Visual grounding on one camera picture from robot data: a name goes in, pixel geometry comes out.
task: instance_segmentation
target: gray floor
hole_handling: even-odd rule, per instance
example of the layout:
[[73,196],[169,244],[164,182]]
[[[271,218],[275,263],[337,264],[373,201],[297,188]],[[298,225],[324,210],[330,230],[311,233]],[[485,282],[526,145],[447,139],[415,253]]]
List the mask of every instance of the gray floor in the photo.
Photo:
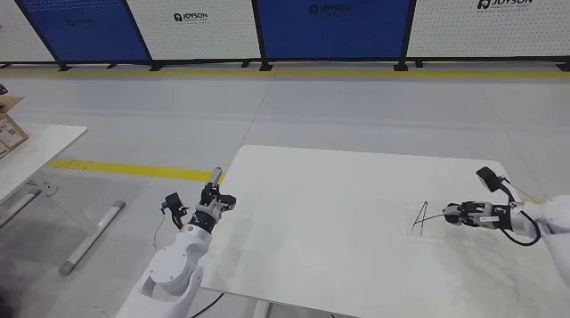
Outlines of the gray floor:
[[[441,65],[423,71],[439,70],[509,69]],[[540,65],[513,70],[558,71]],[[11,94],[26,97],[12,112],[17,120],[88,126],[88,134],[64,158],[228,168],[246,143],[493,159],[507,169],[513,183],[536,198],[570,193],[568,77],[157,73],[112,79],[74,77],[73,71],[61,78],[0,79]],[[61,187],[58,195],[81,202],[93,219],[115,200],[126,201],[127,208],[77,270],[61,278],[58,265],[83,233],[49,200],[35,200],[2,228],[0,288],[20,317],[104,317],[94,306],[113,316],[155,252],[152,235],[161,219],[161,200],[180,192],[187,204],[193,204],[202,184],[55,169],[45,173]],[[174,232],[166,222],[159,231],[159,246],[167,245]],[[192,311],[215,297],[201,291]],[[203,316],[249,318],[254,304],[225,297]],[[278,306],[272,318],[327,316]]]

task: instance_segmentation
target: wall partition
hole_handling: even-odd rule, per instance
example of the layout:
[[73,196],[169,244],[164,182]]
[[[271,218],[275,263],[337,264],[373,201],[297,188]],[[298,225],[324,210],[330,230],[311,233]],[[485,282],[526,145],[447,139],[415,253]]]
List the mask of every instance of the wall partition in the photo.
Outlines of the wall partition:
[[21,0],[63,62],[147,61],[122,0]]
[[127,0],[153,60],[260,58],[251,0]]
[[257,0],[270,59],[400,56],[410,0]]
[[570,54],[570,0],[418,0],[408,57]]
[[0,61],[54,61],[14,0],[0,0]]

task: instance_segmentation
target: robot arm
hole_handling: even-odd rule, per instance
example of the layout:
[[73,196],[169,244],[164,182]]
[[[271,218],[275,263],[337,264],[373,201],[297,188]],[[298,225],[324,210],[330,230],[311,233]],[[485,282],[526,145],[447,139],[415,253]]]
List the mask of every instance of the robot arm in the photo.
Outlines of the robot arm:
[[[445,220],[454,225],[467,225],[501,230],[511,241],[531,246],[542,238],[552,261],[570,288],[570,196],[559,196],[544,204],[515,202],[510,190],[503,184],[509,182],[498,177],[488,167],[477,171],[481,182],[491,191],[501,190],[509,196],[508,205],[467,201],[451,203],[444,209]],[[521,242],[508,231],[532,238]]]
[[[141,279],[135,284],[125,303],[118,311],[117,318],[184,318],[190,311],[203,271],[198,266],[201,257],[208,252],[212,241],[212,230],[222,218],[222,213],[235,207],[236,199],[220,194],[219,180],[222,169],[212,172],[201,193],[196,213],[188,224],[182,224],[187,214],[177,193],[171,194],[162,203],[162,212],[169,209],[172,220],[180,232],[175,242],[161,249],[151,260]],[[176,301],[164,302],[152,297],[159,286]]]

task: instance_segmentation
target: white table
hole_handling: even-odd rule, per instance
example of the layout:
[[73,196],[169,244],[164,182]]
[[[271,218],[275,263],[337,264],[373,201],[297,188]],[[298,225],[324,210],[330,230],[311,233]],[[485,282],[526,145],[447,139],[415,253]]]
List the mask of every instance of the white table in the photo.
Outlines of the white table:
[[411,230],[424,201],[428,215],[506,203],[477,179],[484,166],[506,175],[488,160],[244,146],[202,287],[361,318],[567,316],[570,291],[542,243],[442,218]]
[[87,233],[84,241],[60,268],[62,275],[68,275],[119,210],[125,206],[125,202],[117,201],[113,204],[113,207],[98,224],[92,224],[77,210],[76,206],[72,207],[69,204],[59,202],[57,200],[59,188],[41,178],[37,171],[70,147],[72,143],[86,133],[87,128],[84,126],[29,123],[22,123],[20,126],[29,135],[29,139],[0,159],[0,203],[6,201],[27,183],[34,184],[34,187],[10,208],[2,207],[0,209],[0,226],[4,225],[20,209],[43,192]]

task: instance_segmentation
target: blue partition panel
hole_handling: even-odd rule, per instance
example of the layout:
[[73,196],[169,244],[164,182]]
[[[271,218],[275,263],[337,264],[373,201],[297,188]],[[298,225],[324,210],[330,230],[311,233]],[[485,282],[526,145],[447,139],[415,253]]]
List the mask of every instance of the blue partition panel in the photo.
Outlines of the blue partition panel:
[[145,61],[122,0],[21,0],[62,61]]
[[257,0],[269,58],[388,58],[410,0]]

